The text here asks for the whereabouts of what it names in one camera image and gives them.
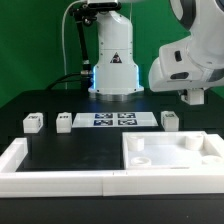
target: white tray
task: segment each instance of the white tray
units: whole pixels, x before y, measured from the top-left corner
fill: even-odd
[[[224,165],[224,148],[216,139],[221,140],[205,132],[123,133],[125,169]]]

